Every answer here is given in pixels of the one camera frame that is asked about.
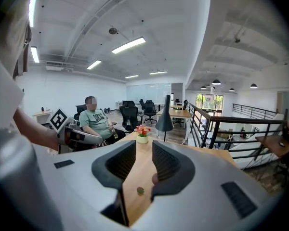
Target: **flower pot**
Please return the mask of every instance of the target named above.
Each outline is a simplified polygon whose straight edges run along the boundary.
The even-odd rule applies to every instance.
[[[141,143],[141,144],[148,143],[148,136],[145,136],[145,137],[137,136],[136,141],[137,141],[138,143]]]

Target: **potted plant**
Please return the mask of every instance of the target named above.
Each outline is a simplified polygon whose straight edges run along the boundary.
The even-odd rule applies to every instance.
[[[138,143],[142,143],[142,144],[148,143],[148,135],[147,135],[147,133],[149,131],[151,131],[151,129],[147,128],[144,125],[137,126],[136,127],[136,132],[138,133],[138,136],[137,136],[136,141]]]

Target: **green t-shirt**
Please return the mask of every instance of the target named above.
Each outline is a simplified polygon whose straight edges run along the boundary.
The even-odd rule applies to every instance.
[[[112,135],[112,131],[109,130],[109,124],[107,122],[107,116],[100,109],[95,111],[85,110],[79,115],[80,126],[89,126],[95,132],[100,134],[103,139],[108,139]]]

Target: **desk lamp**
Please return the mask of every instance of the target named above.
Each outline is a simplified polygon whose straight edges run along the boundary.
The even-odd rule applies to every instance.
[[[170,104],[170,95],[165,97],[164,111],[158,122],[155,125],[155,128],[158,131],[165,132],[164,141],[166,140],[166,132],[173,130],[172,119],[169,115],[169,104]]]

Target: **smoke detector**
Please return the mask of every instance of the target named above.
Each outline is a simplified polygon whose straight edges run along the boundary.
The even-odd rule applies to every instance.
[[[110,30],[108,31],[110,34],[116,34],[118,32],[118,30],[114,27],[110,28]]]

